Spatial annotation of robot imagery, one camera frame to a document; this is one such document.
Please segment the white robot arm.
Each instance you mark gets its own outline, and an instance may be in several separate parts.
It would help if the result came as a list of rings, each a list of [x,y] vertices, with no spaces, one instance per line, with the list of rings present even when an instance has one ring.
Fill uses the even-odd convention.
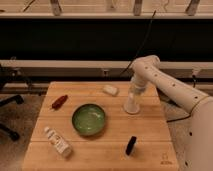
[[[163,73],[159,64],[156,55],[135,59],[130,90],[142,93],[151,82],[189,113],[192,118],[185,171],[213,171],[213,97]]]

